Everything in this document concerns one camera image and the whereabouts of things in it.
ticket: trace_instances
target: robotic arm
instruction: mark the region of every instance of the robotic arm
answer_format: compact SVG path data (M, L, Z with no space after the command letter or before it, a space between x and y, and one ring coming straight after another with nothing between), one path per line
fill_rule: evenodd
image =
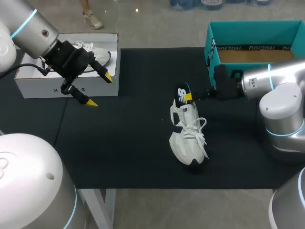
M228 79L225 67L215 70L216 94L221 98L262 98L259 108L275 148L305 152L303 101L305 60L269 64L244 72L241 79Z
M0 72L9 69L16 59L16 44L33 59L43 57L49 66L39 69L43 75L54 69L65 80L63 94L71 94L81 104L97 106L72 85L88 65L108 83L108 70L94 58L93 52L76 49L68 41L60 42L59 32L25 0L0 1Z

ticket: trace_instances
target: white shoe box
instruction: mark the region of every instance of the white shoe box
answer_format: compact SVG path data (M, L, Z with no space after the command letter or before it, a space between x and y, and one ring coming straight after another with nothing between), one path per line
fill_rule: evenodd
M89 97L117 96L119 93L120 48L118 34L115 33L66 33L60 34L58 39L93 42L95 47L107 49L111 52L110 61L105 65L112 77L113 83L106 83L97 72L83 73L74 81L73 85ZM33 59L24 54L21 63L32 63L42 67L41 59ZM36 68L21 67L16 73L15 81L24 98L59 98L67 97L61 93L64 81L56 72L43 76Z

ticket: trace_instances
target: table leg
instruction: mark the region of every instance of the table leg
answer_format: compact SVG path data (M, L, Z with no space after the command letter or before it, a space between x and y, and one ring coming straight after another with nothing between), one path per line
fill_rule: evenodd
M116 197L116 189L106 190L105 204L112 224L114 220L115 197Z
M113 219L99 189L80 189L99 229L113 229Z

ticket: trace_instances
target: shoe box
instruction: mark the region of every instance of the shoe box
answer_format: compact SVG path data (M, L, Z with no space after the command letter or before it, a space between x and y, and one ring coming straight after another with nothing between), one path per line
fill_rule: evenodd
M66 39L93 43L94 47L107 49L111 52L111 58L105 65L112 77L113 83L106 83L97 72L83 73L78 76L73 85L89 97L117 96L119 93L120 78L120 47L118 34L116 33L65 33L58 39L63 42ZM22 63L32 63L42 67L41 59L33 59L24 54ZM56 72L50 72L43 76L36 68L20 68L15 76L15 81L24 98L59 98L68 97L61 93L63 78Z
M269 63L305 58L303 21L212 21L208 25L205 61L212 86L214 68L226 66L228 77Z

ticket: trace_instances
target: gray floor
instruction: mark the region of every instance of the gray floor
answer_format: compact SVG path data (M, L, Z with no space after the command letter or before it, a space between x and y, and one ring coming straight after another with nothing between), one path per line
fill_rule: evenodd
M91 30L78 0L30 0L60 32L117 32L123 48L204 46L209 21L304 20L303 0L267 7L226 4L218 11L174 11L169 0L90 0L105 28ZM117 192L115 229L270 229L272 190L147 190Z
M81 17L78 0L30 0L60 32L92 32ZM304 0L274 0L267 7L226 4L221 10L180 12L169 0L89 0L105 25L117 32L123 48L204 46L209 21L305 19Z

